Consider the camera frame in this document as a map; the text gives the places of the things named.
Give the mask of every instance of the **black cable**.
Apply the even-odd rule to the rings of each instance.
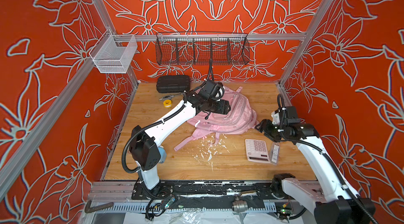
[[[215,78],[213,77],[213,59],[209,60],[209,71],[210,71],[210,73],[212,75],[212,81],[214,82]]]
[[[173,113],[172,115],[169,115],[166,118],[164,118],[163,121],[172,119],[174,116],[179,114],[185,108],[185,104],[187,103],[187,95],[185,93],[183,93],[183,95],[184,95],[184,99],[183,99],[184,104],[181,106],[181,108],[179,110],[177,110],[175,113]],[[129,140],[126,142],[126,144],[124,146],[124,150],[122,151],[122,156],[121,156],[122,168],[124,169],[124,171],[126,171],[127,173],[135,173],[135,172],[139,171],[139,169],[140,169],[139,167],[136,167],[134,169],[129,169],[128,166],[126,165],[126,153],[128,152],[129,145],[132,142],[132,140],[135,139],[140,133],[144,132],[145,130],[148,130],[149,128],[162,124],[163,121],[159,120],[157,122],[154,122],[153,124],[145,126],[141,130],[137,131],[131,138],[129,138]]]
[[[160,192],[157,193],[157,195],[154,195],[154,194],[146,187],[146,185],[145,185],[144,182],[142,183],[142,188],[143,188],[143,191],[145,191],[146,194],[148,195],[148,197],[151,198],[151,199],[165,199],[165,198],[167,197],[167,195],[165,195],[165,196],[159,196],[159,193],[160,193]]]
[[[279,99],[282,100],[282,105],[284,105],[283,97],[282,97],[280,94],[278,95],[277,100],[278,100],[279,109],[281,109],[282,107],[280,106],[280,101],[279,101]],[[309,143],[309,142],[307,142],[307,141],[302,141],[302,140],[297,140],[297,139],[296,139],[296,140],[292,140],[292,139],[288,139],[287,137],[284,136],[283,131],[282,131],[282,126],[283,126],[283,120],[284,120],[285,114],[286,114],[286,113],[285,113],[285,111],[284,111],[284,112],[283,112],[282,119],[280,120],[280,124],[279,124],[279,130],[281,130],[281,131],[279,132],[279,133],[280,133],[280,136],[281,136],[283,139],[285,139],[286,141],[291,141],[291,142],[293,142],[293,143],[304,144],[304,145],[307,145],[307,146],[309,146],[309,147],[311,147],[311,148],[317,150],[318,152],[320,152],[320,154],[321,154],[322,156],[324,156],[324,158],[328,161],[328,163],[330,163],[330,166],[331,166],[331,168],[333,169],[334,173],[336,174],[336,176],[337,176],[337,178],[338,178],[340,184],[341,184],[342,186],[344,186],[344,185],[347,186],[347,184],[345,183],[345,180],[344,180],[343,176],[342,176],[341,173],[339,172],[339,169],[338,169],[338,167],[335,165],[334,161],[331,159],[331,157],[330,157],[327,153],[323,152],[323,150],[322,150],[320,147],[318,147],[318,146],[316,146],[316,145],[314,145],[314,144],[311,144],[311,143]],[[359,206],[359,208],[370,218],[370,220],[373,222],[373,224],[379,224],[379,223],[376,221],[376,219],[373,217],[373,215],[365,208],[365,206],[363,206],[363,204],[359,201],[359,199],[352,193],[352,191],[351,191],[349,188],[345,188],[344,190],[345,190],[345,191],[347,192],[347,194],[351,197],[351,199],[353,199],[353,201],[355,201],[355,203]]]
[[[296,214],[294,216],[290,216],[289,219],[294,220],[294,219],[299,218],[300,216],[302,216],[305,213],[306,210],[307,210],[306,208],[303,208],[303,210],[301,210],[300,213],[298,213],[298,214]],[[281,215],[279,216],[279,218],[281,220],[287,220],[288,219],[287,217],[284,217],[284,216],[281,216]]]
[[[151,194],[151,192],[146,188],[145,191],[148,192],[148,193],[150,193],[150,194],[153,196],[153,197],[151,198],[151,200],[149,201],[147,207],[146,207],[146,219],[148,219],[148,220],[153,220],[154,217],[160,216],[160,215],[162,215],[162,214],[166,211],[166,209],[164,208],[164,209],[161,211],[161,213],[159,213],[159,214],[154,214],[153,212],[149,213],[149,210],[154,209],[154,207],[158,205],[158,204],[156,204],[155,206],[153,206],[153,208],[150,207],[150,205],[153,203],[153,201],[154,201],[155,199],[159,198],[159,199],[161,199],[161,200],[164,200],[165,198],[167,198],[167,197],[170,195],[170,191],[165,192],[164,189],[169,190],[167,187],[165,187],[165,188],[161,189],[161,190],[157,193],[157,195],[153,195],[153,194]]]
[[[285,101],[283,99],[283,96],[278,94],[278,96],[276,97],[276,100],[278,101],[278,108],[281,109],[283,105],[285,105]]]

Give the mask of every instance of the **yellow tape roll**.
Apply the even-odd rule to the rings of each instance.
[[[164,100],[163,105],[165,108],[170,108],[171,107],[171,100]]]

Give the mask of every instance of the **wooden tabletop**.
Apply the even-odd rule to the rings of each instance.
[[[257,120],[271,119],[271,112],[278,105],[278,90],[270,83],[226,83],[230,89],[243,87],[251,107],[257,113]],[[166,94],[158,93],[155,83],[141,83],[134,97],[128,117],[109,164],[105,180],[135,180],[137,174],[126,173],[121,164],[121,155],[132,129],[140,125],[147,126],[176,106],[182,97],[173,98],[172,108],[165,108],[159,98]],[[192,135],[195,127],[184,123],[172,132],[162,146],[167,152],[167,159],[158,164],[158,174],[162,180],[272,180],[274,174],[291,173],[299,180],[315,180],[314,173],[303,154],[290,142],[280,143],[278,165],[255,163],[247,160],[245,139],[264,140],[268,150],[272,141],[262,133],[249,129],[241,135],[220,135],[216,146],[214,134],[207,139],[195,140],[186,144],[179,151],[174,147]],[[135,161],[130,153],[126,156],[128,167],[133,169]]]

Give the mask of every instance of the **backpack strap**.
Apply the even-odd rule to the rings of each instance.
[[[182,142],[180,142],[179,145],[177,145],[177,146],[174,147],[174,150],[175,150],[175,151],[178,151],[180,148],[182,148],[183,146],[185,146],[185,144],[187,144],[188,142],[193,141],[193,140],[200,139],[200,138],[202,138],[202,137],[204,137],[204,136],[209,135],[210,133],[212,133],[212,132],[209,131],[209,130],[203,130],[203,129],[197,128],[197,129],[195,129],[195,131],[192,133],[192,136],[189,136],[189,137],[187,137],[185,140],[183,140]]]
[[[216,134],[215,134],[215,144],[214,145],[219,143],[219,136],[220,136],[220,133],[216,132]]]

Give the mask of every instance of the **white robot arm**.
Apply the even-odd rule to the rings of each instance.
[[[195,90],[184,94],[184,100],[153,124],[144,128],[136,126],[122,152],[124,170],[128,173],[138,172],[146,188],[153,189],[160,180],[157,174],[157,163],[165,159],[164,155],[162,158],[162,153],[165,154],[165,151],[159,148],[161,143],[181,124],[200,112],[205,112],[207,117],[210,113],[226,115],[231,108],[229,101],[220,100],[223,94],[223,85],[208,79]],[[126,165],[128,151],[138,165],[135,169],[129,169]]]
[[[162,149],[159,151],[164,139],[199,112],[227,114],[230,106],[229,101],[220,100],[223,94],[223,85],[208,80],[201,85],[199,93],[191,91],[184,95],[184,100],[155,123],[144,128],[135,127],[122,153],[124,170],[138,172],[144,186],[148,190],[153,189],[159,183],[157,163],[165,159],[160,153]],[[318,224],[367,223],[369,220],[376,224],[372,216],[375,207],[371,200],[360,198],[329,157],[315,128],[300,123],[296,108],[282,107],[280,98],[278,110],[272,113],[273,121],[263,120],[255,129],[264,132],[274,142],[291,141],[296,144],[313,169],[321,191],[313,191],[291,174],[277,174],[271,184],[273,196],[280,199],[293,197],[314,215]],[[135,169],[126,166],[128,150],[138,165]]]
[[[321,186],[316,192],[300,183],[291,174],[277,174],[271,184],[276,197],[289,195],[311,212],[318,224],[322,223],[377,223],[373,214],[375,206],[369,198],[359,193],[345,179],[332,161],[316,129],[300,123],[296,108],[282,106],[278,96],[278,109],[271,120],[262,120],[255,127],[274,142],[291,141],[303,153]]]

